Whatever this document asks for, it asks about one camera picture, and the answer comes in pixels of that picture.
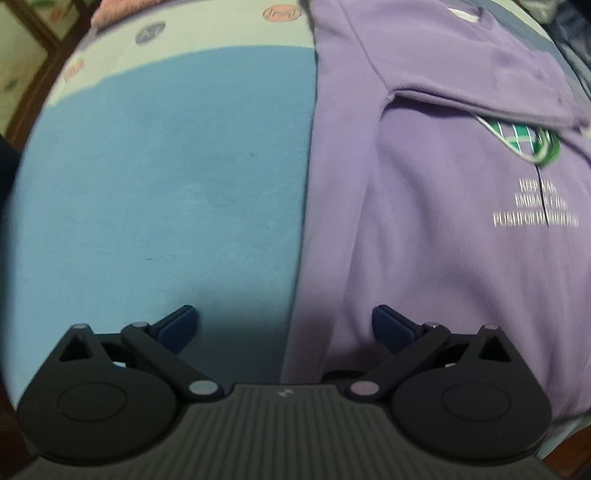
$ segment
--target embroidered logo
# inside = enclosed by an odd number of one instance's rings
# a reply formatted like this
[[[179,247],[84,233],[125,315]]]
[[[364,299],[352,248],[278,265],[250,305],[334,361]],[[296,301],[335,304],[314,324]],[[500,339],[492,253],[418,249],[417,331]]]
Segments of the embroidered logo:
[[[513,153],[540,168],[551,164],[560,154],[560,138],[553,131],[479,116],[476,119]]]

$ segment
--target wooden furniture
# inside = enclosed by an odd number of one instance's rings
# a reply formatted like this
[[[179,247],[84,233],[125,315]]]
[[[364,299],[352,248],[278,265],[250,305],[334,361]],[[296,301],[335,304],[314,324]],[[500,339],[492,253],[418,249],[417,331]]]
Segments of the wooden furniture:
[[[0,134],[22,149],[98,0],[0,0]]]

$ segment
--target fabric texture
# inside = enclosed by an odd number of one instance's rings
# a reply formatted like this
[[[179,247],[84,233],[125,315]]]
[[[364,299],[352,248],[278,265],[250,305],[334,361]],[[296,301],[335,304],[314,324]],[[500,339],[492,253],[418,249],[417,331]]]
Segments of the fabric texture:
[[[541,24],[549,24],[554,19],[558,6],[564,0],[517,0]]]
[[[90,19],[93,28],[102,30],[163,0],[102,0]]]
[[[589,103],[482,8],[468,22],[437,0],[311,7],[318,101],[282,379],[382,361],[371,310],[385,303],[459,333],[500,325],[556,420],[588,410]],[[542,191],[476,115],[559,132]]]
[[[118,332],[184,304],[200,321],[183,360],[225,388],[279,380],[316,57],[306,13],[273,23],[271,5],[167,2],[67,62],[0,236],[15,403],[72,323]]]

